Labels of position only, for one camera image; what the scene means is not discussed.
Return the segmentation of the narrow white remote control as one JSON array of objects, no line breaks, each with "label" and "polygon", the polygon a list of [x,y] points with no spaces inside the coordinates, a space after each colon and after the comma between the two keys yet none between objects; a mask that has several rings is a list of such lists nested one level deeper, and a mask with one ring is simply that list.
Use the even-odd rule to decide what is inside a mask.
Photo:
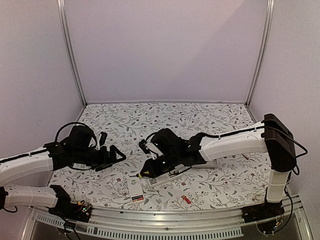
[{"label": "narrow white remote control", "polygon": [[158,176],[156,178],[147,179],[146,182],[149,187],[153,188],[153,187],[158,187],[160,185],[169,183],[179,177],[181,177],[180,174],[179,175],[172,175],[172,176],[170,176],[169,174],[164,174],[164,175]]}]

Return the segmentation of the white remote with green buttons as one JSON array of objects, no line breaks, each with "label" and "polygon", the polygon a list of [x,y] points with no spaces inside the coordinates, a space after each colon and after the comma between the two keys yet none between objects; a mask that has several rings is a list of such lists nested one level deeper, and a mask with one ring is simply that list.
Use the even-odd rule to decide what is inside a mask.
[{"label": "white remote with green buttons", "polygon": [[[129,177],[127,179],[127,186],[128,186],[128,191],[129,191],[131,201],[132,201],[132,197],[136,197],[136,196],[140,196],[140,195],[144,196],[141,181],[138,177]],[[145,201],[145,196],[144,196],[144,200],[136,201],[136,202],[132,201],[132,202],[133,203],[142,203],[144,201]]]}]

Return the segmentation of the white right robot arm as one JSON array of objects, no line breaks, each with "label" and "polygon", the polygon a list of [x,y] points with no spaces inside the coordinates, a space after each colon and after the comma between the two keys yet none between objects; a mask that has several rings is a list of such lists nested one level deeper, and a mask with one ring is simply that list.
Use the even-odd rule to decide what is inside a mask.
[{"label": "white right robot arm", "polygon": [[163,128],[141,140],[139,147],[151,157],[144,162],[137,177],[149,179],[169,173],[179,165],[192,167],[232,155],[267,153],[271,171],[265,202],[258,208],[262,218],[269,218],[278,210],[290,172],[298,172],[296,147],[303,150],[303,156],[308,153],[272,113],[249,127],[217,135],[200,132],[189,139]]}]

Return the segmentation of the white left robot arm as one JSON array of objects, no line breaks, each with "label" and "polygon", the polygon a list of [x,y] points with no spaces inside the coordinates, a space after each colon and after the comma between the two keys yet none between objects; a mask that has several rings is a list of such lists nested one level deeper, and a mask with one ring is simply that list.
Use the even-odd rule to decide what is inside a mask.
[{"label": "white left robot arm", "polygon": [[36,173],[72,169],[75,164],[89,170],[102,171],[126,160],[126,155],[116,146],[105,146],[107,133],[95,136],[84,123],[70,122],[69,136],[46,143],[34,151],[2,158],[0,160],[0,208],[6,210],[17,206],[40,206],[55,208],[63,217],[74,213],[69,194],[60,185],[46,187],[10,186],[17,179]]}]

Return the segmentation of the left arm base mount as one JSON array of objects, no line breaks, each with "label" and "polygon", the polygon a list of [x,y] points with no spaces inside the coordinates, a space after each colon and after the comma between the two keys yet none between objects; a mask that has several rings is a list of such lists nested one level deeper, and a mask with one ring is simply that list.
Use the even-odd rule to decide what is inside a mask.
[{"label": "left arm base mount", "polygon": [[59,200],[54,207],[48,209],[48,213],[63,220],[88,223],[92,213],[92,205],[84,200],[79,202]]}]

